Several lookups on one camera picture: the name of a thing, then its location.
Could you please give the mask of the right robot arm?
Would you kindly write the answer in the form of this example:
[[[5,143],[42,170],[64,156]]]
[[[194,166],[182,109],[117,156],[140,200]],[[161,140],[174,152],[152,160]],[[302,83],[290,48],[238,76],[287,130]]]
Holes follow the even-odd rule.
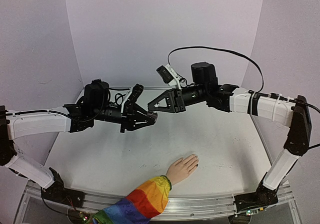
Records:
[[[148,103],[149,111],[179,113],[206,102],[223,112],[249,114],[272,156],[271,168],[254,192],[234,197],[235,211],[246,213],[278,202],[278,189],[297,160],[310,149],[312,122],[304,96],[249,91],[237,85],[200,84],[169,89]]]

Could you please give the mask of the rainbow sleeve forearm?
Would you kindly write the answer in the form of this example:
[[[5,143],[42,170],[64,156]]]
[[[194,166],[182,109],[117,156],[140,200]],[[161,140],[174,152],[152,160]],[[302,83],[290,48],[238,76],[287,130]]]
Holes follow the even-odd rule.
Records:
[[[92,224],[148,224],[165,210],[172,184],[162,175],[152,178],[129,195],[92,215]]]

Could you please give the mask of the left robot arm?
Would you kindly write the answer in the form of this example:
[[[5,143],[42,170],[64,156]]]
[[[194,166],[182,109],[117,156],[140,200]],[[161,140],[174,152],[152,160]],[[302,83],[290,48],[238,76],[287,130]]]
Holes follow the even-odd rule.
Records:
[[[8,111],[0,109],[0,164],[18,176],[41,187],[41,197],[75,208],[83,206],[85,194],[65,187],[52,167],[29,157],[15,141],[28,136],[48,137],[76,133],[92,128],[95,121],[120,125],[120,132],[135,131],[155,124],[158,116],[137,104],[144,90],[140,84],[126,90],[122,102],[111,101],[109,84],[100,79],[85,86],[83,96],[74,104],[55,109]]]

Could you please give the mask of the purple nail polish bottle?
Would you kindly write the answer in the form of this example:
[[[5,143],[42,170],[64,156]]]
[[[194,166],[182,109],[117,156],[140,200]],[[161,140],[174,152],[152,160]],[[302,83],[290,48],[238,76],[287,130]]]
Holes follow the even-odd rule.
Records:
[[[148,112],[147,117],[155,122],[158,118],[158,114],[156,112]]]

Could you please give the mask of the mannequin hand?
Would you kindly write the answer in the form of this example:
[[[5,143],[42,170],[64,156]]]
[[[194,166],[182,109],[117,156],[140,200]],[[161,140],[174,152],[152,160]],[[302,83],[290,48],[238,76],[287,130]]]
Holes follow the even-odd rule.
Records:
[[[180,158],[170,165],[166,172],[166,177],[174,186],[188,178],[197,169],[198,165],[199,158],[196,154]]]

